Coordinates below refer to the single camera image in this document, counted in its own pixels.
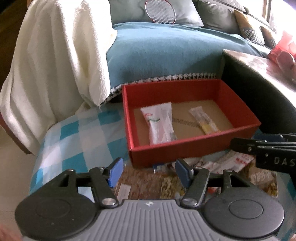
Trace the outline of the blue white checkered cloth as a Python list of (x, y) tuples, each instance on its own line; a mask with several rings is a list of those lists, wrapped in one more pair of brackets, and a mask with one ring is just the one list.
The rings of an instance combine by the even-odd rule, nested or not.
[[(186, 162), (192, 166), (201, 159), (215, 162), (229, 152), (187, 158)], [(33, 169), (30, 191), (36, 191), (64, 170), (85, 173), (94, 167), (106, 167), (118, 157), (124, 160), (125, 166), (131, 165), (123, 108), (114, 104), (75, 114), (53, 125), (45, 135)], [(278, 238), (289, 240), (295, 234), (295, 188), (287, 174), (276, 172), (276, 179), (276, 198), (285, 210)]]

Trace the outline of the teal sofa cover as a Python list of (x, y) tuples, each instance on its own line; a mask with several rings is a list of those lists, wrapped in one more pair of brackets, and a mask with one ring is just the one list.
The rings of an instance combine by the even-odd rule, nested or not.
[(113, 27), (117, 37), (106, 54), (113, 92), (123, 84), (155, 77), (214, 78), (224, 49), (259, 57), (270, 52), (240, 35), (201, 27), (145, 22)]

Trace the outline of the orange patterned pillow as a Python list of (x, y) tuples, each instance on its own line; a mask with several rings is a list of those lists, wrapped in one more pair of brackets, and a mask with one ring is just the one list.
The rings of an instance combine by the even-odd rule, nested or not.
[(234, 15), (238, 23), (241, 35), (252, 43), (264, 46), (265, 41), (259, 24), (238, 10), (234, 10)]

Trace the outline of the dark grey cushion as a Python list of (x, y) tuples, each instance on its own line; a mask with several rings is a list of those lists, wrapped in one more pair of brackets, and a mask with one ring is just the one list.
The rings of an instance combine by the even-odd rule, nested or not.
[(234, 10), (243, 12), (245, 8), (238, 1), (193, 1), (203, 22), (203, 28), (229, 34), (240, 34)]

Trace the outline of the red white stick packet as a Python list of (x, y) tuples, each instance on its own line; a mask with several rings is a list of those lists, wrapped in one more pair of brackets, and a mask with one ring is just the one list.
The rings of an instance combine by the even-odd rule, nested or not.
[(202, 167), (208, 169), (211, 173), (217, 174), (222, 174), (226, 169), (233, 170), (238, 173), (253, 160), (255, 160), (255, 156), (230, 151), (215, 162), (201, 159), (196, 164), (196, 167)]

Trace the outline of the red plastic bag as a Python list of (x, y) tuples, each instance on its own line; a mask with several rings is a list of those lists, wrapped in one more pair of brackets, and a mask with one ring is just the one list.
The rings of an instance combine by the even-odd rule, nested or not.
[(295, 81), (295, 36), (284, 31), (281, 40), (267, 57), (278, 65), (288, 79)]

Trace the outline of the red cardboard box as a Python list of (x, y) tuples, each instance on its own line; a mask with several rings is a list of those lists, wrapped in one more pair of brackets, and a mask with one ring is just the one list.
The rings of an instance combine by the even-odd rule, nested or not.
[[(175, 80), (126, 85), (122, 89), (129, 157), (135, 168), (177, 158), (202, 157), (226, 150), (235, 138), (250, 138), (260, 121), (222, 80)], [(170, 102), (176, 141), (150, 145), (149, 126), (140, 109)], [(201, 106), (220, 132), (205, 134), (189, 113)]]

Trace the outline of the brown noodle snack packet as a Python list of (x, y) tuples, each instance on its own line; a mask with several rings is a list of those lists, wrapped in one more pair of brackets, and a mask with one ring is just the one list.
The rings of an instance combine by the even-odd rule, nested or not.
[(276, 172), (257, 168), (255, 164), (256, 160), (252, 160), (239, 174), (270, 196), (277, 197), (278, 183)]

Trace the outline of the white fluffy blanket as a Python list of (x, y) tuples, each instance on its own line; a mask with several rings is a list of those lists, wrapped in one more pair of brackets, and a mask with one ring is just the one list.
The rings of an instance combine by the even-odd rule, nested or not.
[(48, 129), (110, 95), (106, 53), (117, 36), (108, 1), (34, 1), (21, 25), (1, 114), (37, 154)]

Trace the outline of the marble coffee table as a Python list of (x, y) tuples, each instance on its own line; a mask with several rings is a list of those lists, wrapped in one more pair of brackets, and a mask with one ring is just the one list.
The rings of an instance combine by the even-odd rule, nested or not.
[(223, 53), (235, 63), (246, 67), (259, 77), (267, 80), (283, 94), (295, 95), (295, 84), (289, 80), (281, 69), (271, 60), (255, 55), (224, 49)]

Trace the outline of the clear yellow small packet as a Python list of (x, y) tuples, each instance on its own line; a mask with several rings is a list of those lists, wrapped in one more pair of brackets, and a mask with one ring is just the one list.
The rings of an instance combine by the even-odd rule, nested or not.
[(206, 135), (219, 133), (220, 129), (214, 121), (206, 114), (201, 106), (191, 108), (189, 113), (195, 118), (199, 127)]

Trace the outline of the green-grey back cushion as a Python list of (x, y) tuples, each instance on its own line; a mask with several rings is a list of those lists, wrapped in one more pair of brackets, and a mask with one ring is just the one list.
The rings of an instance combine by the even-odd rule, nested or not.
[(203, 26), (192, 1), (110, 1), (109, 3), (113, 24), (154, 22)]

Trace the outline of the red badminton racket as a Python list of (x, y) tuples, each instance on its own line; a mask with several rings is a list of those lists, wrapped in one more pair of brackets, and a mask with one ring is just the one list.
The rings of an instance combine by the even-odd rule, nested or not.
[(144, 9), (154, 23), (173, 25), (176, 22), (176, 12), (169, 1), (147, 0)]

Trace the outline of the brown spicy snack packet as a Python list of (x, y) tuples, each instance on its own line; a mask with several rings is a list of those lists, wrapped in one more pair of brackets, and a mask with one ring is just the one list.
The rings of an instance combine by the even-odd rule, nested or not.
[(152, 168), (137, 169), (126, 165), (113, 192), (124, 199), (180, 199), (185, 194), (175, 164), (166, 163)]

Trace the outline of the silver white snack packet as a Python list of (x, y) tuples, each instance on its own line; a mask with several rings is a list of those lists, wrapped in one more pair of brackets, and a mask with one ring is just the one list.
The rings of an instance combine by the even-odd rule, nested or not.
[(149, 144), (163, 144), (176, 141), (173, 129), (171, 102), (146, 106), (140, 109), (149, 126)]

